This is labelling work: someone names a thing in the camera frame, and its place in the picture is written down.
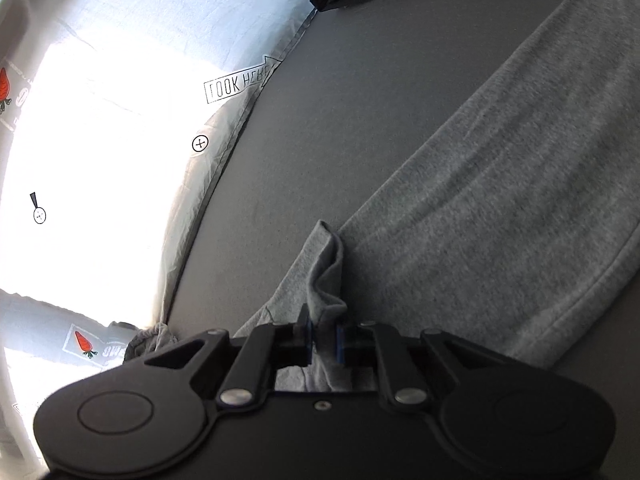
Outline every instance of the screw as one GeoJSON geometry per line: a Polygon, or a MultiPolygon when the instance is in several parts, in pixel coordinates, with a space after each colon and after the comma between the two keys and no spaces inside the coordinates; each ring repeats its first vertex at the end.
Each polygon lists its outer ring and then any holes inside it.
{"type": "Polygon", "coordinates": [[[332,404],[328,400],[318,400],[314,404],[314,408],[319,412],[328,412],[331,409],[332,404]]]}
{"type": "Polygon", "coordinates": [[[396,392],[400,404],[421,404],[427,399],[427,392],[420,388],[403,388],[396,392]]]}
{"type": "Polygon", "coordinates": [[[243,388],[231,388],[220,394],[220,400],[229,406],[244,406],[254,398],[249,390],[243,388]]]}

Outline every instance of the gray bed sheet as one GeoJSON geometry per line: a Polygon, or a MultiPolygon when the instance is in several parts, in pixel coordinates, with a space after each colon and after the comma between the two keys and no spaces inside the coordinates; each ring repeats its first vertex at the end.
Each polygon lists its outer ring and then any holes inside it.
{"type": "Polygon", "coordinates": [[[562,0],[375,0],[318,14],[265,86],[169,317],[235,332],[318,219],[340,227],[562,0]]]}

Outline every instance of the carrot print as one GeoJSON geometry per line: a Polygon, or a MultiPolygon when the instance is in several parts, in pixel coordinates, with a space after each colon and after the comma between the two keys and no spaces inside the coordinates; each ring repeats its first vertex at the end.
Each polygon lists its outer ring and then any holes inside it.
{"type": "Polygon", "coordinates": [[[0,68],[0,115],[4,112],[4,107],[11,104],[11,99],[7,99],[9,95],[9,78],[6,76],[6,70],[0,68]]]}
{"type": "Polygon", "coordinates": [[[98,355],[98,352],[94,352],[94,346],[91,342],[85,338],[81,333],[76,330],[76,339],[78,340],[78,344],[80,345],[80,349],[82,353],[86,355],[89,359],[93,359],[94,355],[98,355]]]}

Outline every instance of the metal rivet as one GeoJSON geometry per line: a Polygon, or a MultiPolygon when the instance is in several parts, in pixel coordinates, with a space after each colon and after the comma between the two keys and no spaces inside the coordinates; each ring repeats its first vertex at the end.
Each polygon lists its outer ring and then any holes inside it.
{"type": "Polygon", "coordinates": [[[243,388],[231,388],[220,394],[220,400],[229,406],[244,406],[251,402],[253,398],[254,394],[243,388]]]}
{"type": "Polygon", "coordinates": [[[421,404],[427,399],[427,392],[420,388],[403,388],[396,392],[400,404],[421,404]]]}
{"type": "Polygon", "coordinates": [[[314,404],[314,408],[320,412],[327,412],[331,409],[331,406],[332,404],[328,400],[318,400],[318,402],[314,404]]]}

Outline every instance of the gray sweatpants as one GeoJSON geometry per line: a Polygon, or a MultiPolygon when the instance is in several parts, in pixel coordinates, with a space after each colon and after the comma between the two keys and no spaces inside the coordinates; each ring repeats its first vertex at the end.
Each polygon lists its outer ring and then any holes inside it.
{"type": "Polygon", "coordinates": [[[314,364],[283,390],[373,387],[332,361],[341,314],[550,367],[640,268],[639,107],[640,0],[565,0],[236,336],[308,303],[314,364]]]}

